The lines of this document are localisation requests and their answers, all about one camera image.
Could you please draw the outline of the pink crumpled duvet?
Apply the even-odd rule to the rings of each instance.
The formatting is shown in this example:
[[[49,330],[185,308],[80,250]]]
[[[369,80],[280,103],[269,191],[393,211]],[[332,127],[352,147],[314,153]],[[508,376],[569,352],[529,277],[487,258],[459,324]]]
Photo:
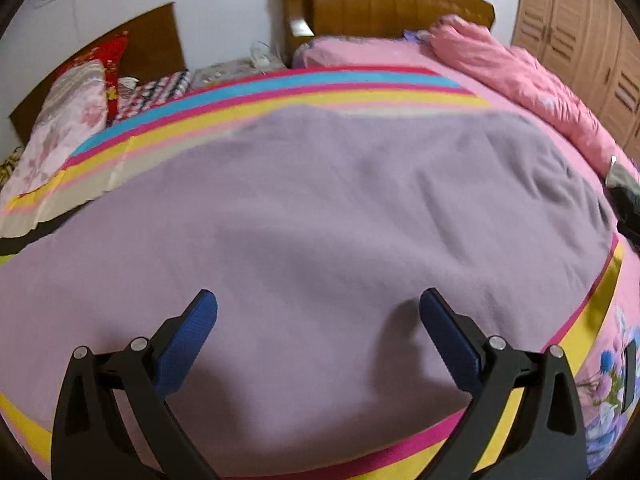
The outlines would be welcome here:
[[[528,51],[506,47],[489,29],[449,14],[419,37],[439,62],[464,73],[548,122],[569,140],[602,178],[619,162],[638,178],[639,171],[600,120],[554,73]]]

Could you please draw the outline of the lilac sweatpants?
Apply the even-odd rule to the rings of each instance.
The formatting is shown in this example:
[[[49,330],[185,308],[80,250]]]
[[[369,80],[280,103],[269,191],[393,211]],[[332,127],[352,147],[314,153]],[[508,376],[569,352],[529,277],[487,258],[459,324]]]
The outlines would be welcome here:
[[[217,324],[169,405],[228,477],[352,460],[465,407],[418,318],[434,287],[538,351],[610,253],[602,193],[503,112],[288,107],[105,193],[1,269],[1,390],[43,428],[73,350],[202,289]]]

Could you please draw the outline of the rainbow striped blanket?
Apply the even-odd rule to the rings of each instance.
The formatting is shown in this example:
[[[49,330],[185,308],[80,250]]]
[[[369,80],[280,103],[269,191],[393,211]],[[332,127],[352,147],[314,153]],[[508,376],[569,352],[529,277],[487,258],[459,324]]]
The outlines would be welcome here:
[[[434,70],[420,70],[413,67],[346,66],[290,70],[271,76],[248,78],[234,84],[222,84],[153,108],[95,134],[76,148],[72,156],[46,185],[18,196],[4,206],[1,211],[1,269],[29,244],[52,234],[82,208],[139,174],[191,148],[228,136],[268,114],[294,106],[322,108],[322,110],[349,115],[389,118],[423,117],[445,113],[503,112],[520,115],[544,132],[522,114],[495,107],[481,96],[458,84],[457,81]],[[620,269],[612,261],[618,247],[618,240],[622,237],[617,231],[612,209],[611,214],[614,222],[612,247],[600,276],[592,284],[580,307],[548,344],[538,351],[515,347],[506,340],[512,348],[518,350],[544,352],[556,344],[565,352],[582,408],[585,435],[585,410],[580,402],[577,374],[586,358],[584,351],[593,347],[599,331],[595,327],[588,328],[587,340],[583,346],[567,348],[562,343],[562,339],[564,333],[575,326],[591,294],[599,296],[596,301],[598,309],[606,310],[611,304],[616,289],[614,281],[620,275]],[[469,316],[456,310],[454,312]],[[481,328],[480,330],[487,336],[498,335],[489,335]],[[624,359],[627,363],[623,400],[625,406],[637,403],[639,395],[639,363],[636,358],[638,347],[639,341],[638,344],[628,344],[624,351]],[[352,460],[387,450],[454,417],[457,420],[450,429],[449,434],[451,434],[471,402],[469,393],[461,392],[468,399],[461,410],[405,440]],[[521,390],[514,390],[511,393],[506,412],[498,423],[488,450],[480,459],[482,466],[492,464],[498,457],[506,440],[506,434],[512,426],[521,397]],[[156,468],[158,463],[134,419],[126,394],[118,390],[115,393],[115,399],[140,460],[145,465]],[[3,478],[55,479],[51,474],[55,410],[52,426],[43,428],[24,415],[1,390],[1,474]],[[239,477],[218,474],[207,460],[206,462],[216,471],[217,475],[214,479],[309,479],[306,476],[309,471],[349,463],[352,460],[284,474]],[[596,468],[589,467],[586,437],[585,478],[592,474],[607,476],[608,464]]]

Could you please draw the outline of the red embroidered pillow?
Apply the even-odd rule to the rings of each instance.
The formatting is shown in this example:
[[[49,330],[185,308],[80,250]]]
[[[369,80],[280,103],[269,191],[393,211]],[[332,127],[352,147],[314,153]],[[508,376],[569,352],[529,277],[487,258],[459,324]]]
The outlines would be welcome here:
[[[106,91],[107,125],[113,121],[118,112],[119,64],[122,56],[127,50],[128,44],[128,32],[126,30],[124,32],[118,32],[117,34],[109,36],[107,39],[100,41],[93,46],[85,47],[85,49],[82,49],[69,61],[62,64],[55,72],[55,76],[59,77],[71,68],[90,61],[100,61],[102,63],[104,67]]]

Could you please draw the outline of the yellow black patterned blanket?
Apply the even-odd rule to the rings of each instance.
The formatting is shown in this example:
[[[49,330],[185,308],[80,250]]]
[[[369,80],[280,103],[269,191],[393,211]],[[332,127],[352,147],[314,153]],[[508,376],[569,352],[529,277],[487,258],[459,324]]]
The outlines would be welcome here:
[[[15,168],[20,161],[20,158],[23,154],[24,148],[22,146],[18,146],[9,156],[0,164],[0,188],[3,188],[12,174],[15,171]]]

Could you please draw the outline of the dark brown headboard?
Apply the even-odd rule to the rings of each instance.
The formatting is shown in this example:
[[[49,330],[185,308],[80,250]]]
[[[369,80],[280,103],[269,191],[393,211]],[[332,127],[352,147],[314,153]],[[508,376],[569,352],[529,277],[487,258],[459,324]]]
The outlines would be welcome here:
[[[55,82],[56,73],[78,55],[89,52],[116,36],[128,37],[128,46],[119,62],[120,76],[133,76],[141,82],[149,82],[186,69],[175,16],[175,3],[165,3],[99,36],[75,52],[37,84],[9,114],[9,120],[21,144],[26,145],[29,141],[42,104]]]

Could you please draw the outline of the light wooden wardrobe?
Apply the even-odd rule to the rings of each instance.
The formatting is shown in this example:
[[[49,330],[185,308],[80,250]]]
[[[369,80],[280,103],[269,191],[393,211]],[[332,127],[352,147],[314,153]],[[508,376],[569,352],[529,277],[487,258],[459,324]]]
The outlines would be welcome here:
[[[614,0],[520,0],[512,44],[555,73],[639,160],[639,39]]]

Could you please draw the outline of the pink bed sheet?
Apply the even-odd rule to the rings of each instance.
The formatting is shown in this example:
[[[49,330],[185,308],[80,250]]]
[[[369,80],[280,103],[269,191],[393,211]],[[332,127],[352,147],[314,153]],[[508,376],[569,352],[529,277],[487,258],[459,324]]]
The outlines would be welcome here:
[[[468,88],[495,107],[518,112],[550,136],[564,157],[591,185],[603,193],[605,187],[597,170],[562,133],[554,130],[527,108],[510,101],[482,82],[440,62],[426,44],[406,40],[375,38],[343,39],[328,37],[300,47],[293,67],[319,68],[346,65],[412,66],[428,68]],[[639,405],[623,404],[626,387],[624,351],[639,341],[639,256],[626,237],[620,237],[613,264],[620,269],[608,309],[596,307],[597,294],[591,294],[574,327],[567,330],[562,343],[567,348],[583,346],[590,327],[599,333],[577,374],[580,402],[585,410],[587,458],[591,468],[608,464],[623,450],[638,451],[631,443],[637,434]],[[457,419],[450,417],[434,428],[387,450],[349,463],[307,472],[309,479],[410,479],[433,458]]]

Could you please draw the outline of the glossy wooden headboard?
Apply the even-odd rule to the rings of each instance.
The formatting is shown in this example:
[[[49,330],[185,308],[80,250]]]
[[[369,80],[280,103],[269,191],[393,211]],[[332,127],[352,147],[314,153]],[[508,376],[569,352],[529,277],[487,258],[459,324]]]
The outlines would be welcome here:
[[[496,19],[486,0],[283,0],[284,56],[321,36],[398,38],[448,14],[487,28]]]

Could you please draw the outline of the floral covered nightstand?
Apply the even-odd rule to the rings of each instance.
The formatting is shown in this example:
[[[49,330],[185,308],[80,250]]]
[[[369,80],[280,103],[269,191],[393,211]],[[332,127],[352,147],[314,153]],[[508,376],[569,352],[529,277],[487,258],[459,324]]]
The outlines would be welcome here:
[[[193,91],[201,90],[224,82],[285,69],[286,66],[278,58],[267,58],[266,62],[259,63],[255,63],[251,58],[238,58],[199,68],[193,73],[190,89]]]

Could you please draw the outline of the pink floral quilt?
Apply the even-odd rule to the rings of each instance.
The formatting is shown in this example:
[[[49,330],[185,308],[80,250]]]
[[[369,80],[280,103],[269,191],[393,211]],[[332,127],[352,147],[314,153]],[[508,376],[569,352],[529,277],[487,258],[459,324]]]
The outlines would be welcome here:
[[[45,185],[76,148],[106,126],[105,70],[95,60],[66,70],[54,82],[1,203]]]

